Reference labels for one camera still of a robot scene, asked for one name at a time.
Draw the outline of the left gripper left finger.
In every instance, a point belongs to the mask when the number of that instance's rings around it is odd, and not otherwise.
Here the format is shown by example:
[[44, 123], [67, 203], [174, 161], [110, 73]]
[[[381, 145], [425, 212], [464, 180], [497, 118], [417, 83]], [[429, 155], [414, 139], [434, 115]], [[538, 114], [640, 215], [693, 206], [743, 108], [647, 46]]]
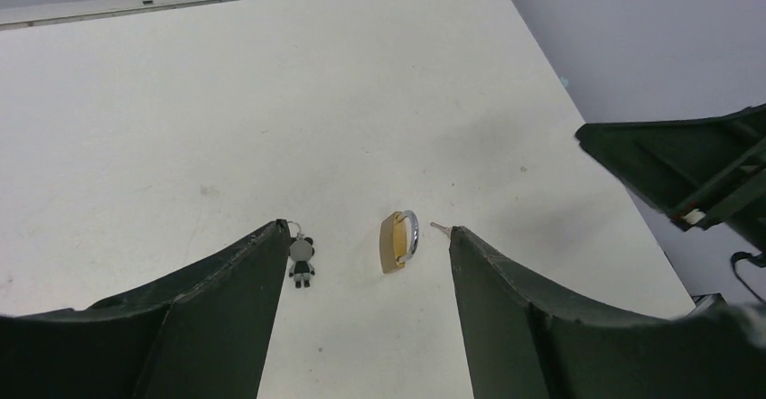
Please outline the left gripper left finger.
[[230, 246], [76, 311], [1, 319], [4, 398], [254, 398], [290, 231]]

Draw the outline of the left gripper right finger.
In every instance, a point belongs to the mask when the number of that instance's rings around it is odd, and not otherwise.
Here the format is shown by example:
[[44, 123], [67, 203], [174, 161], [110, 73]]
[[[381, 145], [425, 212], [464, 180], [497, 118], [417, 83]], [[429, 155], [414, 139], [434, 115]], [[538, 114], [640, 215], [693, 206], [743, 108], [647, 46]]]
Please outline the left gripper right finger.
[[450, 261], [477, 398], [762, 398], [765, 309], [665, 320], [574, 292], [466, 227]]

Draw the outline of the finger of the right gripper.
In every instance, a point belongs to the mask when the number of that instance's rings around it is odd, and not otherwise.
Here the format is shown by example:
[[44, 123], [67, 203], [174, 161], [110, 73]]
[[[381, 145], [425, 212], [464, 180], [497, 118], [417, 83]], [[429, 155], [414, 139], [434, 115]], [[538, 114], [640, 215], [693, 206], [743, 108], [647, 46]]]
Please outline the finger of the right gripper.
[[764, 105], [701, 119], [585, 124], [575, 138], [676, 227], [725, 224], [764, 249]]

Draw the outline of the large padlock silver key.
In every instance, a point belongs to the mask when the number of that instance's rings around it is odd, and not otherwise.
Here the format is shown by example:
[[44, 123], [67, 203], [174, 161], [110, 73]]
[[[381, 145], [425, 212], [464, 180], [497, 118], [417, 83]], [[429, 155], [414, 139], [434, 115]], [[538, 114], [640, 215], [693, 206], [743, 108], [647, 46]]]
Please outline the large padlock silver key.
[[447, 238], [450, 238], [452, 235], [452, 227], [447, 227], [436, 222], [431, 222], [430, 226], [442, 232], [444, 235], [446, 235]]

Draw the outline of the large brass padlock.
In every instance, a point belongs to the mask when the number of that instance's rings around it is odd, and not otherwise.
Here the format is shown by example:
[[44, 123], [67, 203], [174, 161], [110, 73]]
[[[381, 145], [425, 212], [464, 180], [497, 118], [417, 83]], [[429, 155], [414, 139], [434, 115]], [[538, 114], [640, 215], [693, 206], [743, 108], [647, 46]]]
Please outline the large brass padlock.
[[414, 211], [394, 211], [380, 225], [379, 261], [383, 274], [406, 266], [417, 250], [419, 221]]

